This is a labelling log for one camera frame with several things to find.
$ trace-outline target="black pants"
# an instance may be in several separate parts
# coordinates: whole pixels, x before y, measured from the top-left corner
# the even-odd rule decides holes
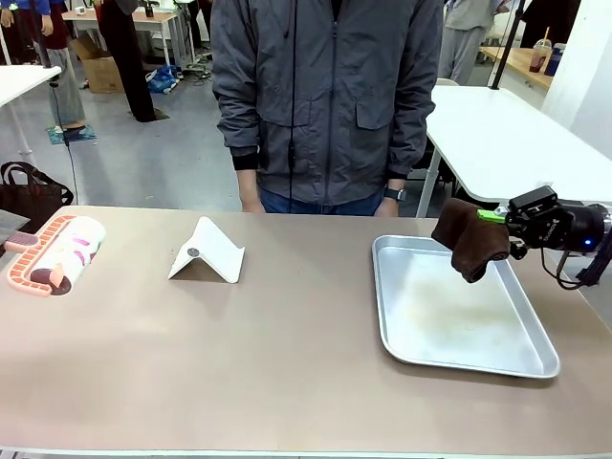
[[[212,12],[212,3],[208,0],[193,0],[189,2],[189,15],[191,16],[191,35],[193,35],[193,45],[196,48],[202,47],[202,36],[200,35],[200,28],[198,27],[198,13],[202,9],[202,15],[204,16],[204,23],[207,25],[208,36],[210,36],[210,13]]]
[[[144,79],[142,55],[132,15],[124,14],[114,0],[104,1],[97,13],[99,31],[119,69],[132,115],[140,122],[154,121],[155,109]]]

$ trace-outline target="white table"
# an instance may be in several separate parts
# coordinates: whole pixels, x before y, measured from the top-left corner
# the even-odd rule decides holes
[[[0,106],[7,105],[11,116],[10,130],[19,140],[19,154],[23,161],[35,165],[33,153],[21,129],[11,101],[27,93],[41,83],[59,75],[61,69],[45,69],[40,65],[3,65],[0,67]]]
[[[550,185],[561,199],[612,203],[612,162],[511,92],[439,86],[433,100],[427,134],[436,149],[417,217],[426,216],[441,158],[479,201]]]

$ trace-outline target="wristwatch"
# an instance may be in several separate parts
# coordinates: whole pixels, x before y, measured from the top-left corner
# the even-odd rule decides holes
[[[402,203],[402,202],[405,202],[406,200],[406,192],[405,192],[405,189],[385,188],[384,197],[395,199],[396,201]]]

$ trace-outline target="jeans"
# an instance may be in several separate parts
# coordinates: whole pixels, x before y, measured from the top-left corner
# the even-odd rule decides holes
[[[40,46],[33,42],[34,49],[40,55]],[[85,121],[85,111],[78,92],[77,79],[70,60],[68,49],[47,50],[51,65],[61,69],[55,87],[49,87],[49,102],[54,115],[55,125],[63,126],[78,121]]]
[[[272,193],[264,188],[259,188],[259,200],[268,213],[290,213],[290,202],[288,198]],[[320,206],[319,204],[302,203],[294,200],[291,203],[291,213],[310,215],[354,215],[359,217],[371,217],[383,201],[383,189],[372,196],[352,201],[339,206]]]

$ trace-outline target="table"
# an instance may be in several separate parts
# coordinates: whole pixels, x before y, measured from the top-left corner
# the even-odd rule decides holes
[[[537,254],[514,266],[560,355],[552,382],[405,365],[384,350],[372,242],[428,235],[433,221],[210,214],[247,248],[229,285],[197,264],[166,279],[200,212],[64,212],[97,218],[108,236],[70,296],[0,282],[0,445],[387,458],[612,451],[612,334]]]
[[[432,97],[427,134],[436,149],[417,217],[426,216],[441,158],[479,201],[551,185],[561,199],[612,203],[612,162],[510,91],[437,86]]]
[[[98,20],[96,12],[93,9],[85,10],[85,14],[77,14],[75,11],[67,11],[62,14],[65,21],[73,21],[75,27],[80,31],[91,31],[98,29]],[[162,45],[164,47],[165,63],[170,65],[170,55],[168,52],[167,32],[169,30],[170,39],[172,40],[172,50],[177,67],[186,65],[183,62],[184,52],[186,55],[185,42],[183,40],[183,26],[179,20],[179,16],[173,12],[155,12],[153,17],[146,17],[144,11],[134,11],[134,26],[137,31],[155,33],[159,32],[162,35]],[[191,43],[191,58],[193,59],[193,39],[191,37],[191,29],[188,31],[189,40]]]
[[[480,51],[494,61],[493,71],[489,78],[489,86],[492,85],[495,75],[499,68],[499,61],[504,49],[498,47],[482,47]],[[535,108],[540,109],[548,90],[553,83],[552,76],[544,75],[544,69],[548,65],[548,55],[546,62],[540,73],[535,74],[529,71],[532,60],[533,50],[527,48],[512,48],[508,57],[508,64],[504,70],[504,75],[500,81],[500,87],[508,89],[520,98],[524,99]]]
[[[11,117],[10,131],[14,132],[19,142],[19,154],[23,161],[36,165],[26,136],[21,129],[19,119],[11,101],[27,93],[39,84],[59,75],[61,69],[45,69],[40,65],[3,65],[0,66],[0,107],[7,105]]]

